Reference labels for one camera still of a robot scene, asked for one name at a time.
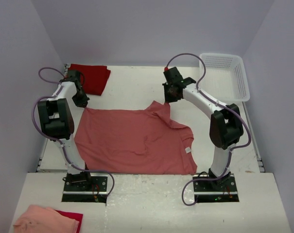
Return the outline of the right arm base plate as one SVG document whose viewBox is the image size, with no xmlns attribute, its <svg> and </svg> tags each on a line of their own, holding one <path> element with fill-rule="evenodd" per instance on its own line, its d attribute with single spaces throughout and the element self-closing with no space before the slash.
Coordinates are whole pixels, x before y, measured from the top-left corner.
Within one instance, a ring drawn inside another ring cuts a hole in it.
<svg viewBox="0 0 294 233">
<path fill-rule="evenodd" d="M 197 203 L 239 202 L 234 174 L 223 182 L 194 181 L 194 199 Z"/>
</svg>

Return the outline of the salmon pink t shirt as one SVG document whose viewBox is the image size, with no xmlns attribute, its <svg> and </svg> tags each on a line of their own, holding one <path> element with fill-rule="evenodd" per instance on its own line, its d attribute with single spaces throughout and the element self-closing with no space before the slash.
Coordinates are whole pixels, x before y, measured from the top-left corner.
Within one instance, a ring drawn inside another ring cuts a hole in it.
<svg viewBox="0 0 294 233">
<path fill-rule="evenodd" d="M 190 127 L 171 119 L 170 105 L 153 101 L 144 110 L 86 108 L 75 134 L 86 166 L 112 173 L 193 175 Z"/>
</svg>

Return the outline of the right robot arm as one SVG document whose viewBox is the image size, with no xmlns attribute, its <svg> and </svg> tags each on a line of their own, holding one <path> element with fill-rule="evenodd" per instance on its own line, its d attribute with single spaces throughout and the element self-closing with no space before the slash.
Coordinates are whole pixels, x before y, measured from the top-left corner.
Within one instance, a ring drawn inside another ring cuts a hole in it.
<svg viewBox="0 0 294 233">
<path fill-rule="evenodd" d="M 225 186 L 230 176 L 232 148 L 243 135 L 243 126 L 239 119 L 237 105 L 225 105 L 203 90 L 198 90 L 194 79 L 183 78 L 176 67 L 164 68 L 166 82 L 163 84 L 164 97 L 167 103 L 184 99 L 210 120 L 209 137 L 214 145 L 213 162 L 208 170 L 208 185 L 218 191 Z"/>
</svg>

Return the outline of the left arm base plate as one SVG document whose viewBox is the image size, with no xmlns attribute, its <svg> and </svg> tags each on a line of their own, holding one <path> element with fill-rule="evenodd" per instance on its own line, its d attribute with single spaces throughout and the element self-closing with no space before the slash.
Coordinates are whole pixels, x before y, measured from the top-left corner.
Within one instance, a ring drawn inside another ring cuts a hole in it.
<svg viewBox="0 0 294 233">
<path fill-rule="evenodd" d="M 82 172 L 77 175 L 67 174 L 63 178 L 62 202 L 107 202 L 107 176 L 97 176 Z"/>
</svg>

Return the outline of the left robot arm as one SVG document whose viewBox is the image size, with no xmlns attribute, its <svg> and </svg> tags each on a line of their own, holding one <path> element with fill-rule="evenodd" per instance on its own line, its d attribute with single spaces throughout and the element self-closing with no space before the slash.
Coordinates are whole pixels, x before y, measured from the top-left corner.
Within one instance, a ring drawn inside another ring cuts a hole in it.
<svg viewBox="0 0 294 233">
<path fill-rule="evenodd" d="M 67 167 L 66 185 L 76 186 L 86 191 L 92 186 L 90 172 L 80 156 L 74 142 L 74 120 L 70 104 L 85 109 L 89 97 L 84 92 L 85 77 L 80 71 L 69 70 L 67 75 L 57 82 L 57 90 L 52 96 L 41 98 L 36 104 L 40 127 L 39 133 L 58 145 Z"/>
</svg>

